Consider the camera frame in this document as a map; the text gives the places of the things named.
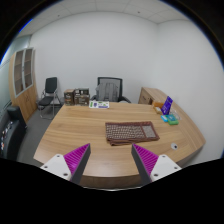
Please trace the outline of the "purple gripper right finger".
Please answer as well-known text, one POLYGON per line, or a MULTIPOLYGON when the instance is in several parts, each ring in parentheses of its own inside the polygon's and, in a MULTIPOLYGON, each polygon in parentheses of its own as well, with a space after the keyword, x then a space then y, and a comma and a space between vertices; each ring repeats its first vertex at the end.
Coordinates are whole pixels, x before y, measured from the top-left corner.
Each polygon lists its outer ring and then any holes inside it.
POLYGON ((167 155, 156 155, 136 144, 132 145, 131 153, 143 185, 159 180, 181 169, 167 155))

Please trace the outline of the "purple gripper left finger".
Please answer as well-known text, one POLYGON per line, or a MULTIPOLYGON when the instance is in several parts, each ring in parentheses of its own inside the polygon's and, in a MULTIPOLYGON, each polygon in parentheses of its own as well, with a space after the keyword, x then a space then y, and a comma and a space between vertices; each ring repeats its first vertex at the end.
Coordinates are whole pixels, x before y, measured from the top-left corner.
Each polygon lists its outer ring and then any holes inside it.
POLYGON ((86 144, 65 155, 56 154, 42 165, 41 169, 75 184, 79 184, 90 154, 90 144, 86 144))

